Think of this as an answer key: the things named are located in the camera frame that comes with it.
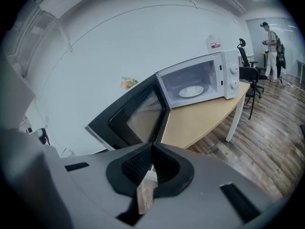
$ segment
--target black slot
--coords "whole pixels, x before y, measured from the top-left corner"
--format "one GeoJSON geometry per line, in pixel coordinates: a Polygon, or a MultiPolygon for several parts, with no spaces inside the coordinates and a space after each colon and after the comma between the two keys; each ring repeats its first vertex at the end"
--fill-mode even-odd
{"type": "Polygon", "coordinates": [[[104,149],[104,150],[102,150],[102,151],[100,151],[100,152],[97,152],[97,154],[105,153],[105,152],[108,152],[108,151],[109,151],[108,149],[104,149]]]}
{"type": "Polygon", "coordinates": [[[128,209],[118,215],[116,218],[125,222],[128,225],[134,226],[144,215],[140,215],[138,212],[137,197],[134,196],[128,207],[128,209]]]}
{"type": "Polygon", "coordinates": [[[113,148],[114,149],[120,149],[120,147],[118,145],[116,145],[116,144],[113,145],[113,148]]]}
{"type": "Polygon", "coordinates": [[[248,223],[260,215],[258,209],[234,184],[221,186],[220,189],[244,223],[248,223]]]}
{"type": "Polygon", "coordinates": [[[87,166],[89,166],[89,165],[86,162],[82,162],[82,163],[78,163],[78,164],[74,164],[74,165],[65,166],[65,168],[69,172],[69,171],[85,168],[87,166]]]}

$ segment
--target backpack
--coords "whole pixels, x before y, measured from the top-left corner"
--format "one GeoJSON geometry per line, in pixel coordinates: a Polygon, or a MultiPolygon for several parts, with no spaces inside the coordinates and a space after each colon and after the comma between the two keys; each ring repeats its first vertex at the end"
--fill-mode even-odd
{"type": "Polygon", "coordinates": [[[276,51],[277,51],[277,57],[276,57],[276,62],[278,65],[280,65],[281,67],[283,67],[284,69],[286,69],[286,60],[285,60],[285,47],[284,45],[281,43],[281,39],[277,36],[277,34],[272,31],[275,35],[276,38],[276,51]]]}
{"type": "Polygon", "coordinates": [[[283,49],[284,49],[284,45],[281,43],[281,39],[277,36],[277,34],[274,31],[271,31],[274,33],[275,38],[276,38],[276,51],[277,54],[284,54],[283,49]]]}

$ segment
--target chair backrest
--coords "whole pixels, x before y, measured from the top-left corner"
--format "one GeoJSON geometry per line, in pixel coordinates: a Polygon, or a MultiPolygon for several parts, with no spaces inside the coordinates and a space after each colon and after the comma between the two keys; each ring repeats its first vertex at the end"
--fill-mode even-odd
{"type": "Polygon", "coordinates": [[[250,67],[249,61],[247,59],[246,53],[242,47],[237,47],[239,49],[240,55],[242,56],[244,66],[245,67],[250,67]]]}
{"type": "Polygon", "coordinates": [[[252,81],[256,85],[258,81],[258,70],[252,67],[239,67],[239,79],[252,81]]]}

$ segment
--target microwave control knob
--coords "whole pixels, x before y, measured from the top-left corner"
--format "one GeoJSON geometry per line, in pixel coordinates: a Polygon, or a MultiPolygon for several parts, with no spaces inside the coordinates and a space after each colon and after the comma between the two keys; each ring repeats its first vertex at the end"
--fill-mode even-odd
{"type": "Polygon", "coordinates": [[[237,87],[237,81],[236,81],[236,80],[231,80],[230,86],[231,86],[232,88],[236,88],[236,87],[237,87]]]}
{"type": "Polygon", "coordinates": [[[229,68],[230,68],[230,71],[231,71],[232,74],[237,73],[237,71],[239,70],[237,64],[231,64],[229,68]]]}

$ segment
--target cap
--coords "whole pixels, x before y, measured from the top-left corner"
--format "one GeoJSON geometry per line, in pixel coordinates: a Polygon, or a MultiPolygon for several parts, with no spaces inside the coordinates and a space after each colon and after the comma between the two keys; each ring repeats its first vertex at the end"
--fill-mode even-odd
{"type": "Polygon", "coordinates": [[[264,27],[264,26],[269,26],[269,24],[267,22],[263,22],[263,24],[261,24],[261,27],[264,27]]]}

